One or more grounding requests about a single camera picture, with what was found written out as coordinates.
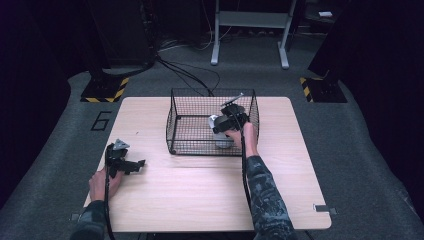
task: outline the person's left hand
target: person's left hand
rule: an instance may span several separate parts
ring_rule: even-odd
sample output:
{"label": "person's left hand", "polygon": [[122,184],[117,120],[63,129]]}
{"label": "person's left hand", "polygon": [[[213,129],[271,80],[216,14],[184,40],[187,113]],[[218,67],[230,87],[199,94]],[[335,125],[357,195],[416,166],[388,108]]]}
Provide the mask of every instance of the person's left hand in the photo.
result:
{"label": "person's left hand", "polygon": [[[118,191],[123,175],[124,172],[118,171],[115,178],[109,176],[109,199],[111,199]],[[105,180],[106,169],[103,168],[102,170],[97,171],[88,181],[88,184],[90,185],[91,201],[105,200]]]}

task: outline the white metal stand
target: white metal stand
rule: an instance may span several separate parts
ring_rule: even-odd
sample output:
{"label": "white metal stand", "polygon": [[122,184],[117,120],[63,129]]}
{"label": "white metal stand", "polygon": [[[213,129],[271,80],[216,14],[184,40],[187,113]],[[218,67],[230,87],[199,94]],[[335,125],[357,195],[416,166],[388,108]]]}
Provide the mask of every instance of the white metal stand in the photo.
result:
{"label": "white metal stand", "polygon": [[216,0],[215,7],[215,43],[212,51],[211,64],[218,64],[219,57],[219,26],[238,26],[238,27],[264,27],[284,29],[283,37],[278,42],[278,51],[280,53],[281,67],[289,68],[285,45],[289,34],[291,21],[293,18],[296,0],[292,0],[290,11],[288,13],[257,13],[257,12],[232,12],[220,11],[219,0]]}

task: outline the wire mesh cage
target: wire mesh cage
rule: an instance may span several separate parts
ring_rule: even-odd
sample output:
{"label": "wire mesh cage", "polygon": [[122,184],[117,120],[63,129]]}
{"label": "wire mesh cage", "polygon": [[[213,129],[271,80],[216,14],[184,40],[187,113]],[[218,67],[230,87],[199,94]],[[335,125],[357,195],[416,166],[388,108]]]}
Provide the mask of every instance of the wire mesh cage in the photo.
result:
{"label": "wire mesh cage", "polygon": [[222,116],[223,104],[233,103],[244,108],[259,136],[259,110],[253,89],[174,88],[166,126],[168,150],[175,155],[241,156],[231,138],[215,134],[210,117]]}

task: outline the hazard stripe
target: hazard stripe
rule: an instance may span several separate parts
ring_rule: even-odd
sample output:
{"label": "hazard stripe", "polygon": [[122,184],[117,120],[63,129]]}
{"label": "hazard stripe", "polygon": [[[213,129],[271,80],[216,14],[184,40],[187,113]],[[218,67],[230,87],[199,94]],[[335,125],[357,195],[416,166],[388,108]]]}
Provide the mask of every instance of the hazard stripe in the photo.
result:
{"label": "hazard stripe", "polygon": [[306,84],[306,79],[303,77],[300,78],[300,84],[302,84],[303,93],[305,94],[306,100],[308,102],[314,102],[314,100],[312,99],[311,92],[309,91],[308,84]]}
{"label": "hazard stripe", "polygon": [[122,94],[124,94],[125,87],[127,86],[127,83],[129,81],[129,78],[125,78],[122,80],[121,85],[119,86],[118,91],[115,94],[115,97],[113,98],[81,98],[81,102],[117,102],[119,99],[121,99]]}

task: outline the person's right hand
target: person's right hand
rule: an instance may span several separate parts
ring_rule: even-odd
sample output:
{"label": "person's right hand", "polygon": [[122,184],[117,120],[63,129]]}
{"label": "person's right hand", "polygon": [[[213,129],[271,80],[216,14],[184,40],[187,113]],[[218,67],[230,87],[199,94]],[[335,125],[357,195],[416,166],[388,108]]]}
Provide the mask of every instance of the person's right hand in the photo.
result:
{"label": "person's right hand", "polygon": [[[241,149],[241,135],[240,131],[227,130],[225,135],[231,137],[238,148]],[[255,128],[252,123],[247,122],[243,126],[244,142],[246,144],[246,157],[259,156],[257,149],[257,138]]]}

